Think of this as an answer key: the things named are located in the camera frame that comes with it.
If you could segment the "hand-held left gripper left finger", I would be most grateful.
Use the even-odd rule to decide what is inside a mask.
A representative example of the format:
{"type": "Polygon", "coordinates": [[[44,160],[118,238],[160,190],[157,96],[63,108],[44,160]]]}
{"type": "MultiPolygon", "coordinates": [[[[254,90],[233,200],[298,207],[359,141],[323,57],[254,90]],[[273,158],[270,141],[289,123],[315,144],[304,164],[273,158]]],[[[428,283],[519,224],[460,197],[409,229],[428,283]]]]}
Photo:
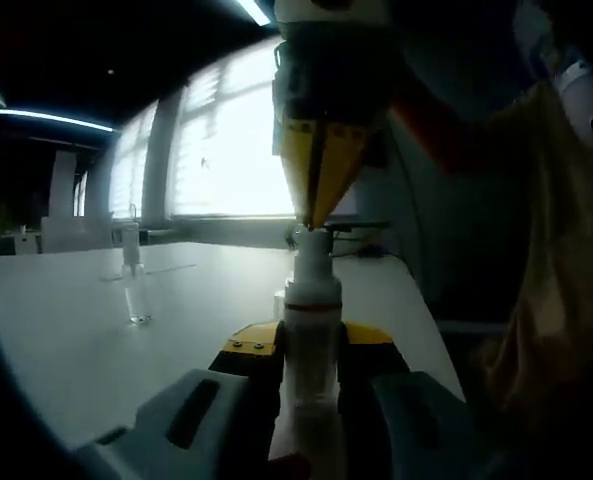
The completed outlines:
{"type": "Polygon", "coordinates": [[[284,327],[246,327],[206,369],[144,403],[130,427],[78,448],[90,479],[262,479],[280,410],[284,327]]]}

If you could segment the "person's left hand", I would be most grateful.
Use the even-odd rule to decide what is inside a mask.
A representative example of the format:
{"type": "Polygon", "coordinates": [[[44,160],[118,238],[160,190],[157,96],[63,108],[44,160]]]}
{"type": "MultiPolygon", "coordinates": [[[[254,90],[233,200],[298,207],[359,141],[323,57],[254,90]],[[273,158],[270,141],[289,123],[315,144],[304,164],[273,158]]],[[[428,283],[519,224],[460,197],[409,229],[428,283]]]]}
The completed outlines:
{"type": "Polygon", "coordinates": [[[267,463],[266,479],[269,480],[308,480],[310,476],[310,464],[300,453],[278,457],[267,463]]]}

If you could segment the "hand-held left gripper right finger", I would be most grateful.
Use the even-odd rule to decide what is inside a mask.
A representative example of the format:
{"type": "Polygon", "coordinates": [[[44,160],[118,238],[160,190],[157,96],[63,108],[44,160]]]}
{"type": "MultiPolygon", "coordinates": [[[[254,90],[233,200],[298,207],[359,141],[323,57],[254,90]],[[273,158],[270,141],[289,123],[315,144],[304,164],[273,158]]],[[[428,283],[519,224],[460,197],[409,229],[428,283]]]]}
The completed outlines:
{"type": "Polygon", "coordinates": [[[382,330],[346,323],[338,409],[350,479],[471,479],[479,438],[466,404],[413,372],[382,330]]]}

